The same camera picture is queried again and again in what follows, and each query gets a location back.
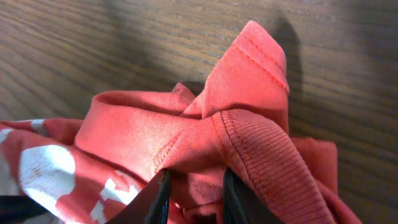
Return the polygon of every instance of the white pattern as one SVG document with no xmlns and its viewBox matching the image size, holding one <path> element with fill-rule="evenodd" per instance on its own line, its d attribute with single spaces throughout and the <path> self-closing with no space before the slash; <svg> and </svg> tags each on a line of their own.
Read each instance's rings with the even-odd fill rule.
<svg viewBox="0 0 398 224">
<path fill-rule="evenodd" d="M 69 150 L 57 145 L 25 149 L 19 162 L 22 190 L 57 215 L 55 204 L 75 188 L 75 160 Z"/>
<path fill-rule="evenodd" d="M 0 131 L 0 144 L 3 143 L 7 139 L 8 133 L 10 133 L 13 129 L 7 128 Z"/>
<path fill-rule="evenodd" d="M 39 135 L 47 137 L 47 132 L 44 128 L 44 119 L 29 119 L 29 120 L 22 120 L 22 121 L 15 121 L 15 122 L 28 122 L 30 121 L 30 126 L 32 129 Z"/>
<path fill-rule="evenodd" d="M 97 204 L 95 204 L 93 210 L 90 212 L 90 217 L 98 224 L 106 223 L 104 205 L 100 201 L 97 201 Z"/>
<path fill-rule="evenodd" d="M 121 171 L 116 170 L 115 173 L 117 175 L 120 175 L 121 177 L 124 177 L 127 182 L 128 180 L 131 179 L 127 174 L 122 173 Z M 124 190 L 116 190 L 116 184 L 113 182 L 112 179 L 108 179 L 105 183 L 104 189 L 99 193 L 102 197 L 102 199 L 105 201 L 106 199 L 112 199 L 117 202 L 121 202 L 125 205 L 128 205 L 138 194 L 139 189 L 135 188 L 132 183 L 129 183 L 129 191 L 124 191 Z"/>
</svg>

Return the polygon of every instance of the seam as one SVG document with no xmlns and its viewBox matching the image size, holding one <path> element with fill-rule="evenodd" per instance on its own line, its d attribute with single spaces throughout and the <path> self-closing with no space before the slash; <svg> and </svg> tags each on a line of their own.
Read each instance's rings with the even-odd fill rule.
<svg viewBox="0 0 398 224">
<path fill-rule="evenodd" d="M 159 171 L 159 166 L 163 163 L 166 156 L 172 150 L 175 142 L 177 142 L 180 135 L 178 135 L 169 145 L 162 148 L 153 158 L 154 163 L 152 164 L 152 172 L 155 175 Z"/>
<path fill-rule="evenodd" d="M 215 122 L 214 122 L 214 117 L 211 116 L 210 119 L 211 119 L 211 123 L 213 124 L 214 129 L 216 130 L 217 137 L 218 137 L 218 139 L 219 139 L 219 141 L 220 141 L 220 143 L 221 143 L 221 152 L 223 152 L 223 151 L 226 150 L 226 146 L 224 145 L 224 141 L 221 139 L 220 132 L 217 130 L 216 124 L 215 124 Z"/>
<path fill-rule="evenodd" d="M 241 161 L 242 164 L 243 164 L 244 170 L 241 170 L 241 171 L 245 172 L 245 173 L 248 175 L 249 181 L 251 182 L 251 185 L 254 187 L 254 189 L 256 190 L 256 192 L 260 195 L 259 190 L 257 189 L 256 185 L 255 185 L 254 182 L 252 181 L 251 175 L 250 175 L 249 172 L 248 172 L 248 168 L 247 168 L 247 166 L 246 166 L 246 163 L 245 163 L 245 162 L 243 161 L 243 159 L 242 159 L 241 153 L 240 153 L 238 150 L 236 150 L 236 146 L 235 146 L 235 144 L 234 144 L 234 141 L 232 140 L 231 136 L 229 135 L 229 132 L 226 130 L 225 121 L 224 121 L 223 117 L 221 117 L 221 119 L 223 120 L 224 128 L 225 128 L 225 131 L 226 131 L 226 133 L 227 133 L 227 135 L 228 135 L 228 138 L 229 138 L 229 140 L 232 142 L 232 145 L 233 145 L 233 147 L 234 147 L 234 150 L 235 150 L 235 152 L 237 153 L 237 155 L 239 156 L 240 161 Z M 244 148 L 243 142 L 242 142 L 242 140 L 239 138 L 238 133 L 236 132 L 236 126 L 235 126 L 234 121 L 233 121 L 232 119 L 229 119 L 229 122 L 231 122 L 231 124 L 232 124 L 232 127 L 233 127 L 232 130 L 233 130 L 234 133 L 235 133 L 236 139 L 239 141 L 239 143 L 241 144 L 241 146 Z"/>
<path fill-rule="evenodd" d="M 279 65 L 279 63 L 277 63 L 273 58 L 271 58 L 270 56 L 268 56 L 268 54 L 264 53 L 261 48 L 249 37 L 246 37 L 245 35 L 243 35 L 243 37 L 248 40 L 252 45 L 254 45 L 255 48 L 258 49 L 258 51 L 260 51 L 261 54 L 263 54 L 263 56 L 270 60 L 271 62 L 273 62 L 276 66 L 278 66 L 278 68 L 280 69 L 280 71 L 283 73 L 284 70 L 282 69 L 282 66 Z"/>
<path fill-rule="evenodd" d="M 263 66 L 261 66 L 259 63 L 257 63 L 255 60 L 253 60 L 253 58 L 251 58 L 246 53 L 244 53 L 237 45 L 233 44 L 232 46 L 235 47 L 244 56 L 246 56 L 250 61 L 252 61 L 256 65 L 258 65 L 263 71 L 265 71 L 266 74 L 268 74 L 273 80 L 275 80 L 279 84 L 280 87 L 282 87 L 282 89 L 286 92 L 286 94 L 289 94 L 289 91 L 287 90 L 286 86 L 282 82 L 280 82 L 277 78 L 275 78 L 275 76 L 271 75 L 271 73 L 268 72 L 268 70 L 266 70 Z"/>
</svg>

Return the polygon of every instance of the wrinkled cloth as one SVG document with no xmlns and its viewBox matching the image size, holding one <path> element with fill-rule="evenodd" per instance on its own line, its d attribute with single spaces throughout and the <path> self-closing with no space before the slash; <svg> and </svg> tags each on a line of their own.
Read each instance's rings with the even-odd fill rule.
<svg viewBox="0 0 398 224">
<path fill-rule="evenodd" d="M 335 144 L 289 137 L 285 74 L 283 50 L 251 21 L 197 97 L 180 83 L 109 91 L 84 120 L 1 121 L 2 181 L 65 222 L 104 223 L 169 169 L 169 223 L 223 223 L 230 167 L 284 223 L 361 223 L 338 197 Z"/>
</svg>

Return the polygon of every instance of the wood grain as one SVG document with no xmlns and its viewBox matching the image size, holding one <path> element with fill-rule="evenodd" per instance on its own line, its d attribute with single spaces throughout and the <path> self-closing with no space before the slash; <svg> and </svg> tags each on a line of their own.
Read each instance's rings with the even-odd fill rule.
<svg viewBox="0 0 398 224">
<path fill-rule="evenodd" d="M 84 118 L 113 89 L 198 93 L 248 20 L 285 50 L 292 135 L 336 142 L 342 199 L 396 222 L 394 0 L 0 0 L 0 119 Z"/>
</svg>

